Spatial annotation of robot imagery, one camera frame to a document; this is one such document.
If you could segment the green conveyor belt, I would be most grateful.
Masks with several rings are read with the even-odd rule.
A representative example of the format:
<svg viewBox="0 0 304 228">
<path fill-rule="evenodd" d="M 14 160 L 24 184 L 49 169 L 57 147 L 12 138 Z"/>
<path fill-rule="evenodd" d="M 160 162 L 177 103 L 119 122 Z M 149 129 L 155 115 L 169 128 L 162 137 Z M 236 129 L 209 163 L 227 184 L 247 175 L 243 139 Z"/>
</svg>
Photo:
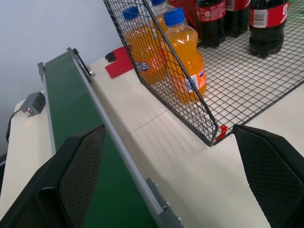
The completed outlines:
<svg viewBox="0 0 304 228">
<path fill-rule="evenodd" d="M 67 137 L 105 125 L 96 188 L 82 228 L 184 228 L 157 184 L 142 176 L 93 91 L 77 50 L 68 48 L 38 68 L 53 154 Z"/>
</svg>

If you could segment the grey control box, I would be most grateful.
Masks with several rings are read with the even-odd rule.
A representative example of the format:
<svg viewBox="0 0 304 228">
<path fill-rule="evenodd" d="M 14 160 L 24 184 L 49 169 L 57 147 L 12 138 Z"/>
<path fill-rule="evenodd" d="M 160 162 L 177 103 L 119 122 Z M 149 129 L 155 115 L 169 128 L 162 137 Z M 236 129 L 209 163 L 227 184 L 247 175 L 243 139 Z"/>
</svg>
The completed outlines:
<svg viewBox="0 0 304 228">
<path fill-rule="evenodd" d="M 40 114 L 46 105 L 45 96 L 41 92 L 30 94 L 20 107 L 28 117 Z"/>
</svg>

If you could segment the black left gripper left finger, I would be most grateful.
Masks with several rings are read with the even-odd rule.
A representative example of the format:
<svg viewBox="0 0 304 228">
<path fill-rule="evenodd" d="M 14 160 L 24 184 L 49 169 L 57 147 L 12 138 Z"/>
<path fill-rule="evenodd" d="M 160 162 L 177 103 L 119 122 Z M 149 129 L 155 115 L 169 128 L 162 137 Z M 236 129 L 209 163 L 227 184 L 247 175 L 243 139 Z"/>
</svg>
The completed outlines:
<svg viewBox="0 0 304 228">
<path fill-rule="evenodd" d="M 0 228 L 82 228 L 99 174 L 105 125 L 67 137 L 32 176 Z"/>
</svg>

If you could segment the red and black object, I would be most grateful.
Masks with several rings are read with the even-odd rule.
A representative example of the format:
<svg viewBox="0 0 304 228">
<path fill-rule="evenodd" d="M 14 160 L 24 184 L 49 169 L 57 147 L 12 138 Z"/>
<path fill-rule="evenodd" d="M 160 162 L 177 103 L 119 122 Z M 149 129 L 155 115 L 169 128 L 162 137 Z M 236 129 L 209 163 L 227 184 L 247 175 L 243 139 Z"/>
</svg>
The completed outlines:
<svg viewBox="0 0 304 228">
<path fill-rule="evenodd" d="M 124 47 L 108 53 L 105 59 L 109 63 L 105 69 L 111 78 L 116 78 L 133 69 L 133 65 Z"/>
</svg>

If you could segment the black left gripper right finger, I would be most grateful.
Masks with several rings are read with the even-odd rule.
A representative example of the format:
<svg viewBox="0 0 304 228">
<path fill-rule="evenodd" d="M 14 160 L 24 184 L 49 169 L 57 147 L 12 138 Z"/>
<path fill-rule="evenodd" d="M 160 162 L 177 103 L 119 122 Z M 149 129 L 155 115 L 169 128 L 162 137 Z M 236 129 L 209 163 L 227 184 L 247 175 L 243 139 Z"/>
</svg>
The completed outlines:
<svg viewBox="0 0 304 228">
<path fill-rule="evenodd" d="M 304 157 L 282 136 L 234 125 L 245 175 L 271 228 L 304 228 Z"/>
</svg>

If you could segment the orange soda bottle blue cap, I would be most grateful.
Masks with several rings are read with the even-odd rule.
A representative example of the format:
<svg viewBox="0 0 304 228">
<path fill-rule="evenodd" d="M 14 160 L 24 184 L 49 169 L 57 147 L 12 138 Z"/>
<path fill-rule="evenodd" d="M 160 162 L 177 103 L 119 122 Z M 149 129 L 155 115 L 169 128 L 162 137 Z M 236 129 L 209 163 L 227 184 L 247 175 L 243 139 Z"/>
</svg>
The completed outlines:
<svg viewBox="0 0 304 228">
<path fill-rule="evenodd" d="M 173 91 L 184 104 L 190 101 L 198 102 L 199 97 L 191 84 L 195 85 L 201 96 L 204 96 L 207 88 L 204 60 L 197 49 L 198 34 L 194 28 L 186 24 L 182 8 L 173 8 L 165 12 L 164 22 L 167 27 L 165 35 L 190 76 L 187 78 L 184 74 L 173 53 L 166 51 Z"/>
<path fill-rule="evenodd" d="M 160 25 L 161 29 L 165 33 L 167 31 L 167 27 L 164 21 L 164 13 L 173 9 L 174 7 L 170 5 L 166 0 L 151 0 L 152 3 L 152 12 Z"/>
<path fill-rule="evenodd" d="M 123 34 L 141 78 L 149 85 L 164 80 L 167 64 L 160 40 L 154 35 L 156 29 L 136 6 L 124 9 L 123 18 Z"/>
</svg>

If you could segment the cola bottle red label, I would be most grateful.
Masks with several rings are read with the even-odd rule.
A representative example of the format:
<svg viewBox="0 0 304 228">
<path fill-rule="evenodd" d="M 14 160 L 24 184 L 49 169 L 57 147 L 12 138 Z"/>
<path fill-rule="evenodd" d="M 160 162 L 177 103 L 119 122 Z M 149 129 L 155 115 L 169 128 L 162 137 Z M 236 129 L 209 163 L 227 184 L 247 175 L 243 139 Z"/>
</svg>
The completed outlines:
<svg viewBox="0 0 304 228">
<path fill-rule="evenodd" d="M 266 58 L 280 52 L 289 0 L 251 0 L 249 50 L 254 56 Z"/>
<path fill-rule="evenodd" d="M 226 0 L 224 20 L 225 34 L 228 37 L 238 37 L 247 31 L 250 17 L 251 0 Z"/>
<path fill-rule="evenodd" d="M 217 48 L 225 40 L 226 0 L 197 0 L 196 10 L 203 46 Z"/>
</svg>

